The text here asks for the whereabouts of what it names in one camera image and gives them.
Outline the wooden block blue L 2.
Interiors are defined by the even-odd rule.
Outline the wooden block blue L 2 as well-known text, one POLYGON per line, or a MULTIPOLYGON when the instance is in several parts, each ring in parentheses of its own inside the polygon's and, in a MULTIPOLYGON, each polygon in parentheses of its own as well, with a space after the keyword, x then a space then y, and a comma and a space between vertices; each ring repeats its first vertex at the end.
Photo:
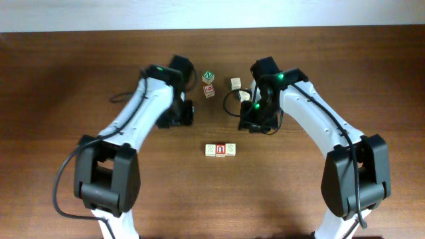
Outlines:
POLYGON ((226 156, 235 156, 236 155, 236 144, 235 143, 226 143, 226 156))

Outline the wooden block red U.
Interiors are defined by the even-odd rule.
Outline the wooden block red U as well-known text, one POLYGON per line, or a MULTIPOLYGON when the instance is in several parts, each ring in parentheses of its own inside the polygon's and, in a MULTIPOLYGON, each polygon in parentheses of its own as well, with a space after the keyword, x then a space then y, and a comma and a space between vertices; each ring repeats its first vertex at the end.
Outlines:
POLYGON ((216 144, 215 156, 216 157, 225 157, 226 156, 226 145, 225 144, 216 144))

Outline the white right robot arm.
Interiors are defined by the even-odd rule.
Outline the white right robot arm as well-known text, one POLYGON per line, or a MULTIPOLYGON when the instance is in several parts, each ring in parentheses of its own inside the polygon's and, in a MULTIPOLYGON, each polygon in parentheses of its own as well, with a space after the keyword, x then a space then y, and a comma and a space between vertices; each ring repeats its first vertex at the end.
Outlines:
POLYGON ((269 56, 250 68, 252 99, 240 109, 239 129, 272 135, 278 116, 294 118, 325 158, 321 194, 327 210, 314 238, 352 238, 365 217, 391 195, 388 145, 347 123, 299 69, 282 71, 269 56))

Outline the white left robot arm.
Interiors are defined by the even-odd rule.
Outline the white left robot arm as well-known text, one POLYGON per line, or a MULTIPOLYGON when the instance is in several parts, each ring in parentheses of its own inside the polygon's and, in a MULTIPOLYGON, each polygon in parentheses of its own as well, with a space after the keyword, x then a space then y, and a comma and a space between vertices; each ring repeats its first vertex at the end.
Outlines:
POLYGON ((185 93, 195 73, 182 56, 167 67, 152 64, 115 120, 96 137, 81 138, 74 195, 92 211, 104 238, 138 238, 131 211, 141 185, 137 154, 152 127, 192 125, 194 107, 185 93))

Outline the wooden block green V Z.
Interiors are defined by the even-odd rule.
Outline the wooden block green V Z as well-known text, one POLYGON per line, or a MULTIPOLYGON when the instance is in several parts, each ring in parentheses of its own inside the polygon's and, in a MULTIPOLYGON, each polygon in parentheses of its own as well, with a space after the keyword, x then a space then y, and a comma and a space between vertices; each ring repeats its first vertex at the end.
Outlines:
POLYGON ((206 144, 205 145, 205 155, 207 157, 216 156, 216 145, 215 144, 206 144))

